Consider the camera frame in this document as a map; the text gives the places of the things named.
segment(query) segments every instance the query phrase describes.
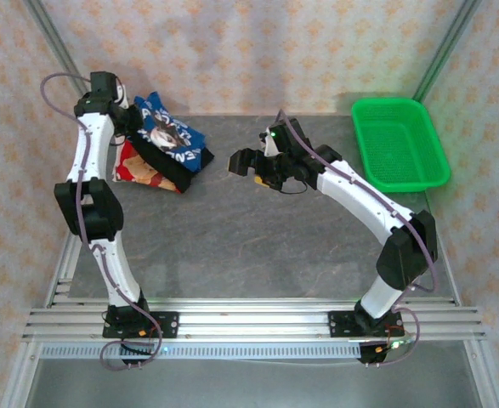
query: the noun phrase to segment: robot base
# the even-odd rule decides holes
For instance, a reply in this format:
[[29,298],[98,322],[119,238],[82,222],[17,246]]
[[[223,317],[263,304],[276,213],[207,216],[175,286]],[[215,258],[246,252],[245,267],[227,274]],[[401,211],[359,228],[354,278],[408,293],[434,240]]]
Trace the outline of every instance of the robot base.
[[[163,338],[176,338],[178,336],[178,312],[150,312],[143,293],[140,293],[137,305],[158,322]],[[103,338],[158,337],[158,333],[150,320],[131,306],[117,307],[110,305],[107,308],[104,321]]]
[[328,312],[331,337],[403,337],[402,315],[389,311],[374,326],[363,327],[354,310]]

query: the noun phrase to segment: gray surface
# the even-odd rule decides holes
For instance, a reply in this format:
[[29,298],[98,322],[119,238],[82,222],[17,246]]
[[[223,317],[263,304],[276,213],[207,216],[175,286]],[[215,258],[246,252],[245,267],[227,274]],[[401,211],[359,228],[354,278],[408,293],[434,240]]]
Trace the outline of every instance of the gray surface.
[[[312,189],[282,195],[256,185],[252,177],[227,172],[236,150],[259,147],[258,134],[272,123],[271,117],[181,119],[207,135],[215,154],[184,195],[111,183],[125,213],[122,233],[128,262],[146,297],[347,299],[370,287],[381,247],[346,209]],[[298,120],[314,146],[330,145],[364,174],[350,117]],[[288,188],[296,190],[298,185]],[[391,198],[414,211],[426,207],[424,194]],[[437,267],[437,293],[450,296],[443,263]],[[429,282],[427,273],[422,283]],[[107,297],[88,252],[79,258],[70,296]]]
[[480,406],[462,343],[422,343],[398,365],[162,360],[111,372],[97,360],[39,363],[29,408]]

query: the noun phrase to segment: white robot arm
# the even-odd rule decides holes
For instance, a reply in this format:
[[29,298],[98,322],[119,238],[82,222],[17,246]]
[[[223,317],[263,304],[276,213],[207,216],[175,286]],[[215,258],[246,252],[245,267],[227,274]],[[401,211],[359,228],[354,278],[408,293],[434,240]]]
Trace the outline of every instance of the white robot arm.
[[[281,190],[290,177],[346,207],[383,245],[377,260],[378,276],[371,288],[355,305],[354,318],[362,331],[371,335],[404,290],[428,267],[424,250],[412,234],[415,230],[428,254],[435,261],[437,241],[434,218],[427,211],[415,214],[369,185],[343,158],[329,146],[314,153],[324,159],[324,166],[310,155],[302,144],[311,146],[295,118],[276,122],[260,134],[262,150],[238,150],[231,158],[229,170],[241,176],[254,168],[255,181],[273,190]],[[300,138],[297,140],[291,130]],[[407,228],[404,222],[413,228]]]
[[[115,74],[92,72],[90,82],[91,91],[74,107],[80,129],[73,166],[66,181],[54,186],[54,196],[71,233],[79,235],[96,258],[107,286],[104,337],[146,337],[157,326],[152,317],[157,312],[149,312],[122,247],[122,207],[105,182],[109,143],[115,134],[125,135],[146,162],[177,181],[181,190],[189,186],[192,173],[142,139],[138,131],[143,118],[128,104]],[[159,313],[162,318],[168,312]]]

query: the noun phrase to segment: black mounting plate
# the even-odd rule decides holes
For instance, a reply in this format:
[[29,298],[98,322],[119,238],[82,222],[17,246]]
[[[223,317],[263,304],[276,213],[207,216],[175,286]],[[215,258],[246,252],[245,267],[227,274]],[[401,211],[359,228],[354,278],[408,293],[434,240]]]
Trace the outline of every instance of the black mounting plate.
[[[162,329],[162,338],[177,338],[179,329],[179,312],[150,312],[150,315],[155,318]],[[152,328],[150,323],[149,328],[146,328],[146,333],[143,336],[136,338],[154,338],[158,337],[156,330],[152,331],[149,336],[150,329]],[[118,331],[114,327],[106,327],[104,325],[104,331],[102,332],[103,338],[134,338],[132,333],[126,333],[122,330]]]
[[[328,312],[328,327],[331,337],[387,337],[389,335],[388,327],[404,327],[402,315],[399,313],[388,312],[370,331],[365,331],[354,319],[353,310],[333,310]],[[390,329],[391,337],[403,337],[404,328]]]

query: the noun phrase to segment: metal corner post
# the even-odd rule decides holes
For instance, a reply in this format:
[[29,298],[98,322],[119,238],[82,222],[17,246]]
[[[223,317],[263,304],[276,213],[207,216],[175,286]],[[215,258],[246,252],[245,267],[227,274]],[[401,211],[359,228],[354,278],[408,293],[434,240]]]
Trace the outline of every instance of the metal corner post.
[[[79,73],[76,64],[73,62],[73,59],[68,53],[68,49],[62,41],[60,34],[56,30],[56,27],[54,26],[54,23],[48,15],[41,0],[24,0],[24,3],[41,29],[49,47],[51,48],[51,51],[53,51],[62,66],[62,69],[66,72],[70,72],[71,74],[80,76],[81,74]],[[70,81],[73,88],[80,96],[83,96],[88,91],[85,82],[76,78],[70,78]]]
[[462,3],[442,43],[438,47],[436,55],[417,86],[417,90],[413,95],[413,99],[417,102],[423,102],[427,97],[480,3],[481,0],[465,0]]

